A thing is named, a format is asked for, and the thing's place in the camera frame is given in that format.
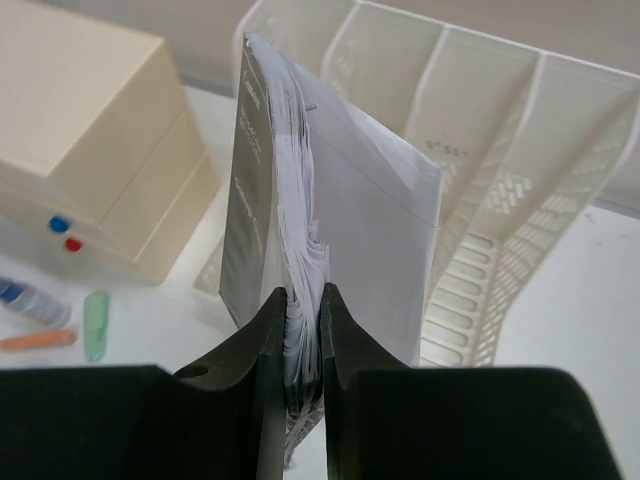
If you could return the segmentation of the grey setup guide booklet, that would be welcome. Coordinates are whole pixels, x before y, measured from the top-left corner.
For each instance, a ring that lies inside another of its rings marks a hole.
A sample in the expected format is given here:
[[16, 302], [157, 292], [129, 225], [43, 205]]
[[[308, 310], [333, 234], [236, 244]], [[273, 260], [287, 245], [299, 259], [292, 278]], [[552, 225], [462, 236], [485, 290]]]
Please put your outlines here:
[[442, 174], [259, 33], [242, 39], [219, 293], [246, 325], [284, 288], [284, 455], [319, 423], [326, 283], [398, 360], [419, 359]]

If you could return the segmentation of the cream drawer cabinet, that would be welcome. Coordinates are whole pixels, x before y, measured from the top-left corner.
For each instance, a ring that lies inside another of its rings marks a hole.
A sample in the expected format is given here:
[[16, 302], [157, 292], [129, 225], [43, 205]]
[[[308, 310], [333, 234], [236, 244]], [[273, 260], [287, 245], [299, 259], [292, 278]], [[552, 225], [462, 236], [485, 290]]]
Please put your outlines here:
[[1, 211], [75, 265], [163, 282], [219, 187], [166, 42], [1, 5]]

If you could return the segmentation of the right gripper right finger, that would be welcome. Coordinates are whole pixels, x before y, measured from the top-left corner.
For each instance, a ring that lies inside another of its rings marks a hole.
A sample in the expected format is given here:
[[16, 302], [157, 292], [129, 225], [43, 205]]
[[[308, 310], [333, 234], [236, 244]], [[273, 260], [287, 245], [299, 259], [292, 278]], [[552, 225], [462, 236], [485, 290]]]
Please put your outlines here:
[[592, 403], [553, 368], [412, 368], [352, 317], [320, 308], [332, 479], [617, 479]]

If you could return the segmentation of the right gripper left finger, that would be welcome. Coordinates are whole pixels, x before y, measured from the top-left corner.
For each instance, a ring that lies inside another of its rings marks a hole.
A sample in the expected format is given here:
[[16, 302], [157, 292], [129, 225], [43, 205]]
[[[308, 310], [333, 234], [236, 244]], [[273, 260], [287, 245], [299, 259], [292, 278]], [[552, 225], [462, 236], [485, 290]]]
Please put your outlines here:
[[5, 479], [278, 479], [287, 296], [169, 373], [153, 365], [5, 370]]

